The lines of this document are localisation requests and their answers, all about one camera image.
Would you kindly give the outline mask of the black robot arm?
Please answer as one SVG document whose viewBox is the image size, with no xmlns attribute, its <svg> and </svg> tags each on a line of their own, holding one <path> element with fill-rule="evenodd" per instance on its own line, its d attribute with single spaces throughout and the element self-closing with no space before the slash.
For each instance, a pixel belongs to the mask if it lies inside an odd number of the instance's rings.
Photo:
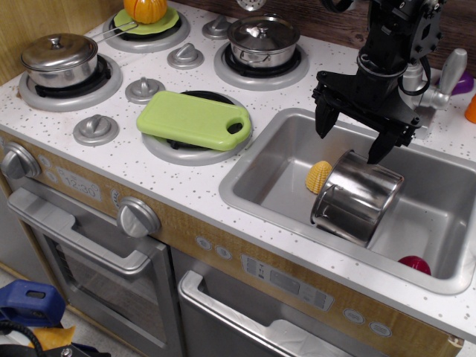
<svg viewBox="0 0 476 357">
<path fill-rule="evenodd" d="M 422 89 L 406 89 L 403 75 L 409 65 L 431 69 L 427 56 L 443 35 L 440 18 L 444 1 L 371 1 L 368 36 L 357 56 L 354 75 L 319 71 L 315 100 L 315 129 L 324 138 L 338 116 L 346 116 L 378 132 L 368 164 L 378 164 L 394 147 L 409 145 L 420 128 L 419 115 L 401 95 L 417 96 Z"/>
</svg>

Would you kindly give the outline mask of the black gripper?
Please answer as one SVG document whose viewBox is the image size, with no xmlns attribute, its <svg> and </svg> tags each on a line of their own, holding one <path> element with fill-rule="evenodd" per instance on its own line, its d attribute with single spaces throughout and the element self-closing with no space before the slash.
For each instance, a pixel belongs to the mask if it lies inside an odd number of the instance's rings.
<svg viewBox="0 0 476 357">
<path fill-rule="evenodd" d="M 344 114 L 379 133 L 368 153 L 378 164 L 395 146 L 409 145 L 421 127 L 420 116 L 400 97 L 395 78 L 357 74 L 317 73 L 315 130 L 325 138 Z"/>
</svg>

